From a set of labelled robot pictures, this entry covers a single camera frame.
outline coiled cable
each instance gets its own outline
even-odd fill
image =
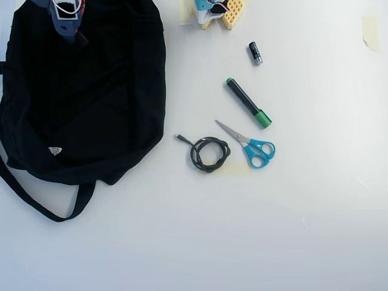
[[[222,141],[218,138],[206,137],[201,138],[195,144],[190,142],[187,138],[182,135],[176,135],[178,139],[192,146],[190,151],[190,157],[195,167],[206,173],[213,173],[215,170],[218,170],[225,163],[226,159],[230,155],[230,147],[227,142]],[[214,165],[205,165],[202,161],[200,151],[209,144],[219,145],[222,151],[222,158],[220,158]]]

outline beige tape piece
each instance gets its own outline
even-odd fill
[[[194,0],[178,0],[178,1],[179,1],[179,25],[191,24]]]
[[[25,3],[25,0],[15,0],[15,11],[17,11],[23,3]]]
[[[206,164],[213,164],[214,161],[204,161]],[[238,162],[238,161],[226,161],[224,165],[215,170],[211,175],[215,176],[250,176],[252,174],[252,168],[248,165],[247,162]]]
[[[365,45],[370,50],[378,52],[378,29],[376,17],[363,17],[363,38]]]

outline backpack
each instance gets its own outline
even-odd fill
[[[166,47],[152,0],[87,1],[70,45],[47,10],[26,1],[15,12],[6,61],[0,140],[7,165],[49,182],[79,186],[61,218],[37,203],[0,158],[0,176],[56,222],[77,217],[97,180],[114,185],[159,143],[166,109]]]

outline marker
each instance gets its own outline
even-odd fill
[[[226,84],[232,91],[236,94],[238,99],[249,109],[252,115],[256,118],[256,120],[264,127],[267,128],[271,125],[272,120],[266,115],[264,111],[259,109],[255,103],[249,98],[247,93],[237,84],[237,82],[233,78],[229,78],[226,80]]]

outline scissors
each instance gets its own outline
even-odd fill
[[[238,132],[235,132],[231,128],[227,127],[225,124],[216,120],[217,124],[221,126],[223,130],[237,139],[241,145],[244,147],[245,152],[247,153],[248,160],[253,168],[261,169],[264,168],[270,160],[275,156],[276,147],[272,142],[269,141],[257,141],[255,139],[246,138],[243,135],[240,135]],[[263,146],[268,146],[269,151],[263,149]],[[261,165],[256,166],[253,162],[254,158],[259,158],[261,160]]]

